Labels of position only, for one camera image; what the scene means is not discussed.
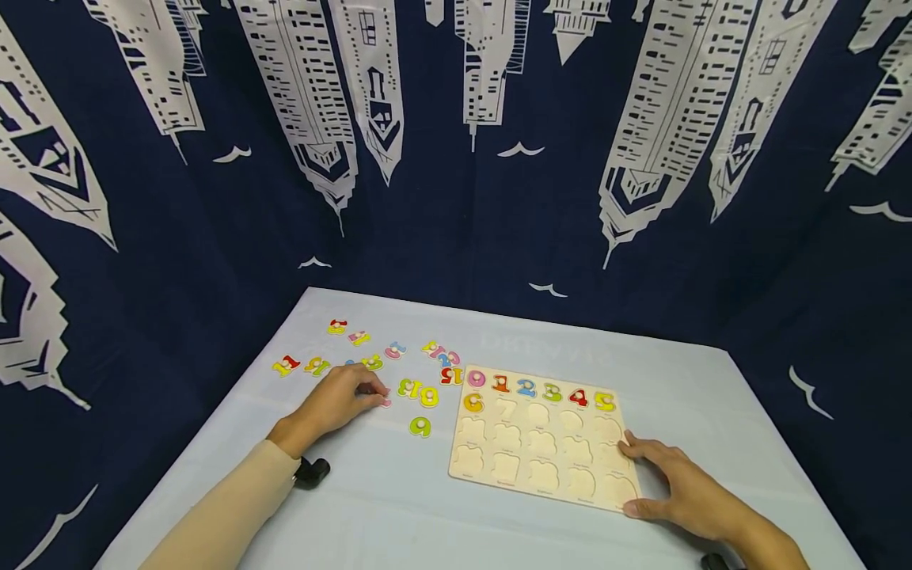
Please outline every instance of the left hand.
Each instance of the left hand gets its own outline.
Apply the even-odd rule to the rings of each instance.
[[[389,388],[363,364],[334,367],[266,438],[298,459],[314,441],[345,426],[361,412],[376,408],[388,394]]]

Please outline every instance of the beige sleeve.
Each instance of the beige sleeve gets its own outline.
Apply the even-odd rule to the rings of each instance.
[[[168,532],[140,570],[233,570],[288,496],[300,465],[271,441],[257,443]]]

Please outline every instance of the white bird pattern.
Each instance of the white bird pattern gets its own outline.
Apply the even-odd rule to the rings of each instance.
[[[88,492],[88,495],[86,495],[86,498],[82,500],[82,503],[78,504],[77,507],[69,513],[61,513],[54,517],[54,522],[47,530],[45,537],[38,541],[38,544],[36,544],[35,548],[32,549],[32,552],[26,556],[25,560],[19,563],[19,566],[16,567],[16,570],[23,570],[35,562],[35,560],[47,550],[51,543],[54,542],[54,539],[57,538],[58,534],[60,534],[60,530],[63,528],[63,525],[69,523],[78,517],[80,513],[82,513],[82,510],[86,508],[88,500],[92,498],[92,495],[95,494],[95,491],[97,489],[97,485],[92,487],[92,490]]]
[[[218,162],[219,164],[227,164],[228,162],[234,162],[242,156],[250,156],[253,152],[250,149],[241,150],[237,147],[232,147],[231,152],[224,156],[220,156],[217,159],[212,159],[212,162]]]
[[[310,267],[311,265],[316,265],[317,267],[332,267],[332,265],[325,264],[322,261],[320,261],[319,259],[316,259],[316,255],[314,255],[307,261],[300,264],[297,268],[300,269],[301,267]]]
[[[910,223],[912,222],[912,216],[901,216],[898,213],[894,212],[890,208],[890,201],[881,202],[873,206],[849,206],[849,210],[852,212],[861,214],[863,216],[873,216],[877,214],[883,214],[885,218],[893,222],[899,223]]]
[[[508,158],[508,157],[515,156],[520,153],[522,153],[526,156],[535,156],[542,150],[544,150],[544,147],[542,147],[541,149],[535,149],[535,150],[526,149],[523,146],[523,142],[520,140],[519,142],[516,143],[516,145],[513,148],[511,148],[509,150],[505,150],[504,152],[498,152],[497,156],[503,157],[503,158]]]
[[[548,284],[548,285],[536,285],[536,284],[534,284],[534,283],[530,283],[529,286],[532,287],[532,289],[534,289],[535,291],[547,291],[547,292],[550,293],[552,296],[555,296],[555,297],[558,297],[558,298],[561,298],[561,299],[566,299],[566,297],[567,297],[567,295],[563,295],[563,294],[561,294],[561,293],[556,292],[556,291],[554,290],[554,284],[553,284],[553,283]]]
[[[811,386],[807,382],[798,378],[798,373],[795,372],[794,366],[789,366],[789,378],[792,379],[792,383],[795,386],[797,386],[798,388],[801,389],[802,392],[804,392],[804,400],[807,401],[808,408],[814,410],[815,412],[824,416],[825,418],[828,418],[829,420],[833,419],[833,416],[831,416],[825,409],[818,406],[817,403],[814,401],[814,390],[816,390],[817,387]]]

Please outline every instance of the puzzle board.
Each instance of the puzzle board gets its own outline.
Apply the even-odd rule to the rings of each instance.
[[[450,476],[609,511],[641,496],[616,392],[466,367]]]

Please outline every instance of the curtain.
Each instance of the curtain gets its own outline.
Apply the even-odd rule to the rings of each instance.
[[[898,567],[910,11],[3,3],[0,567],[91,567],[310,285],[725,348]]]

